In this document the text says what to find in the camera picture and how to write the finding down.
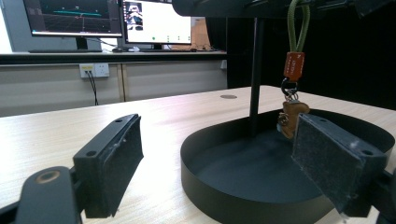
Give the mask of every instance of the monitor screen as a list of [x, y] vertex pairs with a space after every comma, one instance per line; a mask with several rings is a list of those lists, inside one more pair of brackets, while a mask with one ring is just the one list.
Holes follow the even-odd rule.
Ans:
[[32, 35], [122, 37], [118, 0], [23, 0]]
[[191, 17], [171, 3], [122, 0], [122, 12], [126, 44], [191, 44]]

